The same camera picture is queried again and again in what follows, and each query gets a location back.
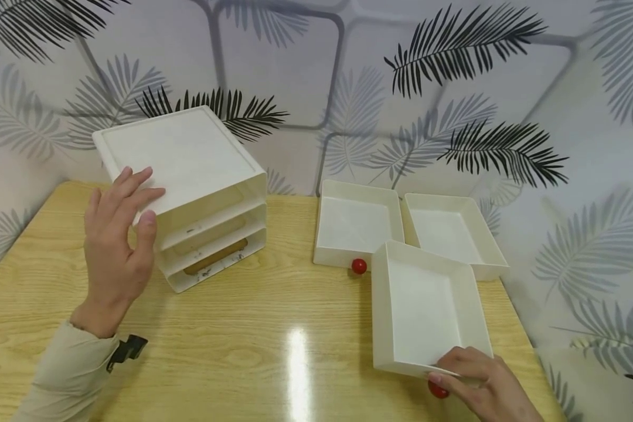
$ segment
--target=fingernail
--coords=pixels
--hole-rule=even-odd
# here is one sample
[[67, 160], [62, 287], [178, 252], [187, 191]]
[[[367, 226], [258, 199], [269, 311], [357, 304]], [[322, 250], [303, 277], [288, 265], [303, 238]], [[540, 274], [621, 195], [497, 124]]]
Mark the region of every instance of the fingernail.
[[152, 209], [148, 209], [146, 212], [143, 213], [143, 218], [145, 219], [146, 223], [155, 224], [155, 222], [157, 221], [157, 214], [155, 214]]
[[429, 377], [428, 377], [428, 378], [429, 378], [429, 381], [431, 381], [431, 382], [435, 383], [437, 386], [440, 386], [440, 385], [441, 385], [441, 379], [442, 379], [442, 377], [441, 377], [441, 374], [440, 374], [440, 373], [437, 373], [437, 372], [430, 372], [430, 373], [429, 373]]

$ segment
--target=wooden table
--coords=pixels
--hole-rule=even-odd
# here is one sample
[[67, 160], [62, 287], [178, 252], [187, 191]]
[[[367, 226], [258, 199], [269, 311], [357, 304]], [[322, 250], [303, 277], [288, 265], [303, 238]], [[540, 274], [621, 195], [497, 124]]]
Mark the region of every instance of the wooden table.
[[[60, 185], [0, 263], [0, 421], [84, 298], [91, 187]], [[138, 361], [116, 367], [93, 420], [465, 420], [422, 380], [373, 369], [370, 276], [312, 264], [317, 199], [267, 204], [261, 252], [179, 295], [154, 272], [121, 327], [122, 337], [149, 344]], [[564, 420], [502, 284], [478, 286], [495, 353], [544, 420]]]

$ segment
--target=beige jacket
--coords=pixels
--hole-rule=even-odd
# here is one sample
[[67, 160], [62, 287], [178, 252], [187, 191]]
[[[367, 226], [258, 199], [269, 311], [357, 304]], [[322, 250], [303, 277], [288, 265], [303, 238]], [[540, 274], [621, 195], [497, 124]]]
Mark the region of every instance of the beige jacket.
[[118, 345], [117, 336], [99, 339], [68, 321], [63, 323], [42, 355], [30, 391], [12, 421], [89, 421]]

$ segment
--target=white plastic drawer organizer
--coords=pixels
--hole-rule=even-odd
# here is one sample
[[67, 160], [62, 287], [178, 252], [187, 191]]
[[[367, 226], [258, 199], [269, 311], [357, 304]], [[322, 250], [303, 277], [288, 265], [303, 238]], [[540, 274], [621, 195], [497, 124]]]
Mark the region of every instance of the white plastic drawer organizer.
[[[267, 175], [206, 106], [99, 130], [111, 179], [151, 166], [166, 194], [157, 214], [156, 263], [176, 292], [265, 245]], [[134, 224], [138, 223], [140, 213]]]
[[396, 191], [336, 181], [321, 192], [314, 262], [370, 263], [375, 368], [424, 378], [445, 372], [433, 365], [455, 346], [493, 355], [476, 279], [508, 266], [473, 199], [400, 204]]

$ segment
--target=black clip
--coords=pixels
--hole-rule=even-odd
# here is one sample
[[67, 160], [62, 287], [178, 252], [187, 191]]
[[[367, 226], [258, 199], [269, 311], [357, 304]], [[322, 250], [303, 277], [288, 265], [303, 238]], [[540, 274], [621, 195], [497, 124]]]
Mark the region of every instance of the black clip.
[[106, 367], [107, 372], [113, 372], [113, 367], [116, 363], [122, 363], [127, 359], [138, 359], [141, 351], [143, 351], [143, 347], [145, 347], [147, 343], [148, 341], [143, 337], [129, 334], [127, 341], [120, 341], [120, 345], [117, 346], [113, 355], [110, 356], [110, 360], [108, 361], [108, 365]]

